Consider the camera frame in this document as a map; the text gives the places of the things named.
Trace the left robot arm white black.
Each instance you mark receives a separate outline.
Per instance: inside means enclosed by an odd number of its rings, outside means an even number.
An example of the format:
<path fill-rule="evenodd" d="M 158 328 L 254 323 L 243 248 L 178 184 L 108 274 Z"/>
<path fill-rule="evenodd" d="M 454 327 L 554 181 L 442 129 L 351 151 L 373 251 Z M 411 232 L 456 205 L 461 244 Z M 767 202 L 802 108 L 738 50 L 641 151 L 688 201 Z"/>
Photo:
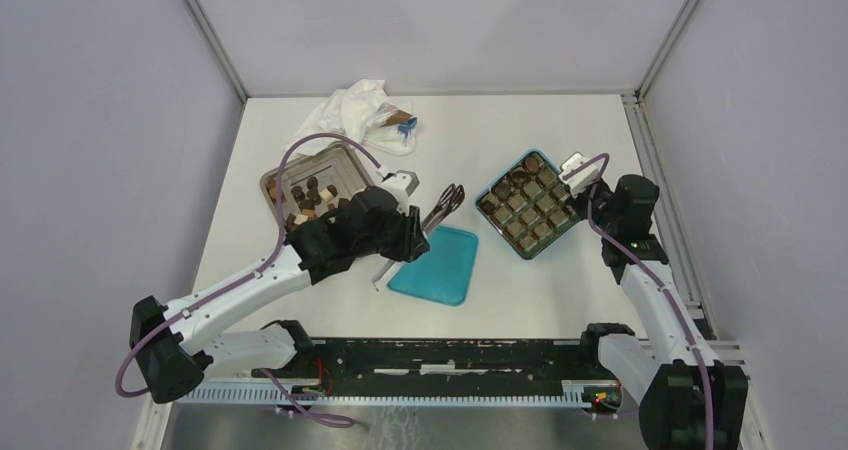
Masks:
<path fill-rule="evenodd" d="M 346 206 L 281 233 L 269 256 L 215 286 L 167 303 L 154 296 L 136 302 L 116 392 L 124 398 L 148 394 L 164 404 L 224 370 L 268 367 L 290 377 L 306 375 L 314 351 L 286 328 L 229 329 L 288 294 L 348 271 L 361 258 L 413 262 L 426 253 L 420 210 L 409 202 L 415 187 L 401 176 L 395 173 L 356 192 Z"/>

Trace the teal chocolate box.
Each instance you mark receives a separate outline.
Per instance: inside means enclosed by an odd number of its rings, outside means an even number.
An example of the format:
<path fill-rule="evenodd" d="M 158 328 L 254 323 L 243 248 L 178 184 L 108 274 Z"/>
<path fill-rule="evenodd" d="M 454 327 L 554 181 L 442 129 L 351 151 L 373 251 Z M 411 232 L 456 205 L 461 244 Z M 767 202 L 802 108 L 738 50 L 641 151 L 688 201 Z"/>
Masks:
<path fill-rule="evenodd" d="M 475 198 L 474 206 L 524 260 L 532 260 L 578 223 L 559 168 L 530 149 Z"/>

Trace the stainless steel tray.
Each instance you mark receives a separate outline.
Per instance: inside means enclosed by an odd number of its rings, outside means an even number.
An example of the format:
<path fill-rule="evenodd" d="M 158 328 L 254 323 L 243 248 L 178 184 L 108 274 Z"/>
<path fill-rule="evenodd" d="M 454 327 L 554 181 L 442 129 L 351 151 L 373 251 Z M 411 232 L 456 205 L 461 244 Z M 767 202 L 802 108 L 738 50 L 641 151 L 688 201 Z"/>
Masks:
<path fill-rule="evenodd" d="M 272 169 L 260 177 L 260 189 L 275 219 L 283 212 L 283 224 L 290 232 L 305 222 L 337 210 L 373 180 L 353 149 L 334 143 L 314 156 L 301 156 L 288 163 L 277 183 Z"/>

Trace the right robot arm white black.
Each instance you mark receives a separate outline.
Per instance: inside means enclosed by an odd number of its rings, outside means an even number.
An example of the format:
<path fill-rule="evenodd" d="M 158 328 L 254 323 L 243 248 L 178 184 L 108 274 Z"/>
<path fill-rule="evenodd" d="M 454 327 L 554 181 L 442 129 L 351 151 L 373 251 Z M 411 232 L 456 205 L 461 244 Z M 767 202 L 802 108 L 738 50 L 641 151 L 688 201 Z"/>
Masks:
<path fill-rule="evenodd" d="M 650 343 L 610 333 L 581 346 L 580 370 L 610 371 L 638 405 L 650 449 L 736 449 L 745 416 L 748 378 L 724 362 L 686 311 L 669 259 L 651 232 L 659 188 L 629 174 L 610 188 L 603 180 L 572 192 L 574 209 L 597 232 L 602 259 L 633 304 Z"/>

